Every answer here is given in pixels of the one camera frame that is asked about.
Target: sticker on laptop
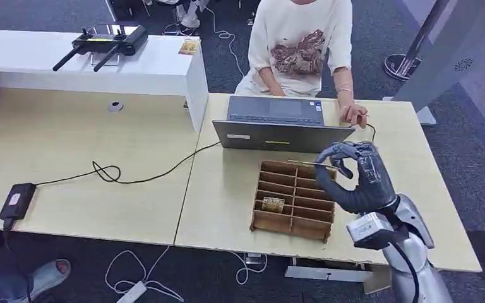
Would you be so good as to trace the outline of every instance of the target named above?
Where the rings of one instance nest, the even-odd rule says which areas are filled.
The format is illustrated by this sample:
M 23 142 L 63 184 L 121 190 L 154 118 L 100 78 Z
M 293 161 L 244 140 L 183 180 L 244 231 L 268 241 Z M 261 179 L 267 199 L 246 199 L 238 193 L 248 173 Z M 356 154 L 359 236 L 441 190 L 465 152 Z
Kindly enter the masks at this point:
M 228 134 L 227 137 L 230 139 L 250 139 L 247 134 Z

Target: wooden compartment box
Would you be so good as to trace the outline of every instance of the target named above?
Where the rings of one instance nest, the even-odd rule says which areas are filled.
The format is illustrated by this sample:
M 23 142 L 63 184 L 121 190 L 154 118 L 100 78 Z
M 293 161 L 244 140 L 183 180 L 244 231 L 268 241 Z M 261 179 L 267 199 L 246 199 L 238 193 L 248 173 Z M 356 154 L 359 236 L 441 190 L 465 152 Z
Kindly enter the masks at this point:
M 336 172 L 328 170 L 336 179 Z M 262 209 L 264 198 L 285 200 L 281 213 Z M 263 161 L 250 230 L 265 229 L 327 242 L 334 202 L 317 185 L 314 167 Z

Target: card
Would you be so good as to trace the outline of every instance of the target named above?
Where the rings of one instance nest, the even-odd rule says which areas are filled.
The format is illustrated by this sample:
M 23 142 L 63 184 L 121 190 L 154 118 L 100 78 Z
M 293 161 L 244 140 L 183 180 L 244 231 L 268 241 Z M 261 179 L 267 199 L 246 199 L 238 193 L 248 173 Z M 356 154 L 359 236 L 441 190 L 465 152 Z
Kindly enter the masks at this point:
M 261 209 L 265 211 L 272 211 L 274 213 L 282 213 L 282 211 L 284 210 L 284 205 L 284 199 L 264 197 Z
M 193 55 L 198 51 L 198 40 L 187 39 L 179 49 L 180 55 Z

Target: laptop keyboard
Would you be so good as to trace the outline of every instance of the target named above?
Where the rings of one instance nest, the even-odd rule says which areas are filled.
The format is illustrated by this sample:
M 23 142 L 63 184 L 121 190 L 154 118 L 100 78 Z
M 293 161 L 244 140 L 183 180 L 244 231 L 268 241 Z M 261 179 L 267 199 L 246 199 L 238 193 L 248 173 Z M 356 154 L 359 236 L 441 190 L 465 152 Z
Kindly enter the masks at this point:
M 288 117 L 263 117 L 263 116 L 244 116 L 244 115 L 229 115 L 230 121 L 241 122 L 257 122 L 257 123 L 279 123 L 279 124 L 321 124 L 318 119 L 302 119 L 302 118 L 288 118 Z

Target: carpet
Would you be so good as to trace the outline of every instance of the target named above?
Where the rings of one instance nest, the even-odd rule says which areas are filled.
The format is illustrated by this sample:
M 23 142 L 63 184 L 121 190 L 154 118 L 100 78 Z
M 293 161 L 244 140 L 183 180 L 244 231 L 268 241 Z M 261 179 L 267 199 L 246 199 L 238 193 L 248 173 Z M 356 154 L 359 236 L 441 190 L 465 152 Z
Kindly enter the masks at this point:
M 381 64 L 387 55 L 407 50 L 419 25 L 401 0 L 352 2 L 355 97 L 378 100 L 391 96 L 402 83 L 389 78 Z M 210 5 L 217 12 L 217 29 L 228 30 L 237 36 L 233 49 L 243 71 L 248 70 L 246 56 L 251 31 L 246 22 L 256 4 L 255 0 L 244 0 L 241 10 L 235 1 L 212 1 Z M 0 0 L 0 29 L 78 32 L 81 27 L 110 20 L 103 0 Z M 209 90 L 233 92 L 241 76 L 229 54 L 227 41 L 219 40 L 212 33 L 209 12 L 202 13 L 200 20 L 199 33 L 203 39 Z M 140 21 L 150 33 L 160 33 L 170 22 L 169 9 L 158 6 L 152 10 L 150 19 Z M 336 96 L 328 70 L 323 77 L 320 96 Z M 424 128 L 424 132 L 458 214 L 467 230 L 485 230 L 485 120 L 460 85 L 438 97 L 430 108 L 439 124 Z M 132 249 L 146 266 L 151 266 L 164 250 L 161 246 L 146 244 L 19 233 L 12 235 L 11 245 L 18 251 L 27 270 L 34 270 L 55 258 L 72 261 L 69 279 L 42 295 L 37 302 L 115 302 L 119 296 L 104 282 L 105 270 L 112 258 L 122 250 Z M 159 263 L 153 277 L 179 292 L 186 302 L 299 303 L 302 294 L 306 302 L 312 303 L 395 302 L 390 290 L 364 295 L 361 285 L 356 283 L 284 278 L 289 260 L 275 256 L 269 260 L 264 273 L 250 274 L 248 284 L 239 286 L 234 275 L 240 261 L 233 255 L 173 247 Z M 138 265 L 126 257 L 115 264 L 109 278 L 114 283 L 123 278 L 137 279 L 140 275 Z M 480 275 L 443 272 L 443 278 L 455 302 L 485 303 L 485 281 Z M 149 291 L 137 302 L 175 301 Z

